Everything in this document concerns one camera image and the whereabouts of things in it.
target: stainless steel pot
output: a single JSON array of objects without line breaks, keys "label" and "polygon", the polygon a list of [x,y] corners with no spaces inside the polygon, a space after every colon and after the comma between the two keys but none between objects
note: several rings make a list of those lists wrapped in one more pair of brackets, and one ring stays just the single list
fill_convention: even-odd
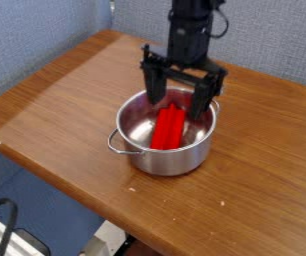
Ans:
[{"label": "stainless steel pot", "polygon": [[[206,160],[211,134],[216,125],[219,103],[214,101],[198,120],[186,119],[182,147],[172,150],[149,148],[159,109],[175,103],[187,110],[191,106],[192,91],[170,87],[161,102],[151,105],[145,91],[137,93],[123,105],[116,116],[117,129],[108,138],[108,147],[117,154],[128,155],[132,164],[143,171],[163,176],[175,176],[192,171]],[[112,145],[115,135],[124,138],[125,150]]]}]

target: pot rim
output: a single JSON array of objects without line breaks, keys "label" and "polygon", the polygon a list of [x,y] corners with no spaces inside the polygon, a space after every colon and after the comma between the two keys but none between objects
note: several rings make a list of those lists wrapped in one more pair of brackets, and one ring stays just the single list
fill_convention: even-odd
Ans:
[{"label": "pot rim", "polygon": [[[182,87],[176,87],[176,86],[168,86],[167,87],[167,90],[179,90],[179,91],[186,91],[186,92],[190,92],[192,93],[192,90],[190,89],[186,89],[186,88],[182,88]],[[216,127],[216,112],[214,110],[214,107],[212,105],[210,105],[210,109],[211,109],[211,113],[212,113],[212,124],[211,124],[211,129],[210,131],[207,132],[206,136],[203,137],[203,139],[190,145],[187,145],[186,147],[182,147],[182,148],[178,148],[178,149],[168,149],[168,150],[160,150],[160,149],[152,149],[152,148],[147,148],[147,147],[143,147],[141,145],[136,144],[135,142],[132,142],[132,140],[125,136],[123,130],[121,130],[121,126],[120,126],[120,116],[121,116],[121,113],[125,109],[125,107],[129,105],[129,103],[137,98],[140,97],[143,94],[145,94],[145,90],[140,91],[139,93],[136,93],[124,103],[124,105],[120,107],[119,111],[117,111],[117,115],[116,115],[116,127],[117,127],[117,130],[119,130],[119,133],[120,135],[123,136],[123,138],[125,139],[125,141],[128,143],[131,143],[136,148],[139,148],[141,151],[145,151],[145,152],[153,152],[153,153],[174,153],[174,152],[180,152],[180,151],[184,151],[187,149],[191,149],[194,148],[195,146],[198,146],[204,140],[207,140],[207,138],[211,136],[212,132],[214,132],[214,129]]]}]

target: pot handle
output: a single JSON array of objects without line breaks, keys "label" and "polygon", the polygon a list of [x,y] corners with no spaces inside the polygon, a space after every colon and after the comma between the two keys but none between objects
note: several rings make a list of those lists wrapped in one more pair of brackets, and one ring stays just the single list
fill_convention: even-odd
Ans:
[{"label": "pot handle", "polygon": [[117,134],[117,128],[113,130],[112,134],[108,137],[108,147],[109,149],[116,153],[116,154],[121,154],[121,155],[141,155],[144,154],[144,151],[124,151],[124,150],[119,150],[113,147],[112,145],[112,140],[115,135]]},{"label": "pot handle", "polygon": [[218,116],[220,114],[220,110],[222,110],[220,104],[216,100],[212,100],[211,102],[214,103],[214,110],[215,110],[215,113]]}]

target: wooden table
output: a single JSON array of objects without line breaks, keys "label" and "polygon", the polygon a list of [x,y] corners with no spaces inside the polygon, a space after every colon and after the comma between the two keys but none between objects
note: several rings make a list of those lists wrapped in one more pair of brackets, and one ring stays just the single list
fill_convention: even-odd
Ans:
[{"label": "wooden table", "polygon": [[0,97],[0,152],[164,255],[306,256],[306,87],[224,64],[206,162],[147,175],[107,148],[143,42],[101,32]]}]

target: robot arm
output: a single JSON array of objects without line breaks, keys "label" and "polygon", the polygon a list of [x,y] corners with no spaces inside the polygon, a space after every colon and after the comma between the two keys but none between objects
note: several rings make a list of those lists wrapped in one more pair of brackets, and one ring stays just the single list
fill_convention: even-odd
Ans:
[{"label": "robot arm", "polygon": [[[212,98],[220,95],[227,70],[208,58],[211,37],[222,37],[228,30],[228,20],[220,12],[224,0],[174,0],[170,11],[170,39],[167,49],[145,45],[141,69],[144,71],[148,99],[156,104],[165,96],[167,79],[179,80],[195,86],[190,116],[198,119],[207,111]],[[214,11],[227,24],[222,35],[214,36]],[[192,68],[207,72],[200,78],[183,72]]]}]

